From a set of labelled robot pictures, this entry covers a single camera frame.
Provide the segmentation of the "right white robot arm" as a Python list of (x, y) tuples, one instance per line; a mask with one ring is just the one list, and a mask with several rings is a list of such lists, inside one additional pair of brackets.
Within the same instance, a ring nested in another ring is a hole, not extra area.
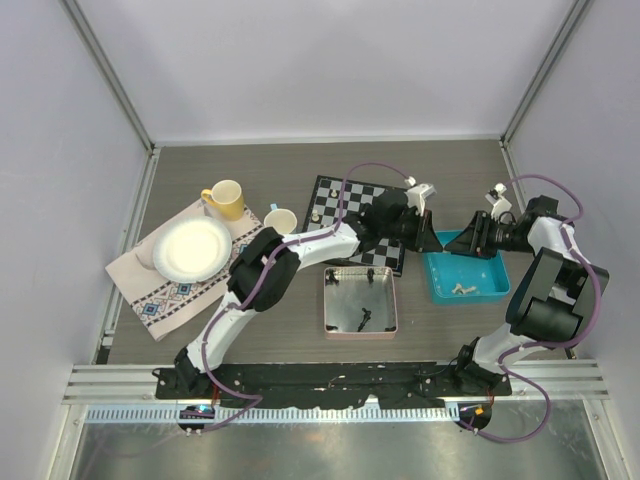
[(575, 244), (574, 222), (557, 212), (558, 201), (531, 199), (516, 220), (478, 210), (445, 250), (494, 258), (501, 251), (530, 253), (533, 261), (516, 288), (505, 323), (459, 351), (451, 380), (465, 395), (486, 393), (504, 380), (504, 369), (528, 354), (569, 348), (587, 330), (610, 279)]

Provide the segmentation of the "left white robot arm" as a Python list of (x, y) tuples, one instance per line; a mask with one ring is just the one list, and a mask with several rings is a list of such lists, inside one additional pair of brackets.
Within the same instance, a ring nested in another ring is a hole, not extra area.
[(221, 364), (249, 320), (283, 298), (299, 270), (367, 252), (382, 239), (417, 253), (440, 252), (426, 206), (435, 194), (427, 183), (387, 190), (329, 227), (288, 235), (272, 227), (261, 230), (232, 263), (227, 291), (211, 320), (176, 355), (177, 386), (190, 398), (205, 397), (213, 385), (210, 371)]

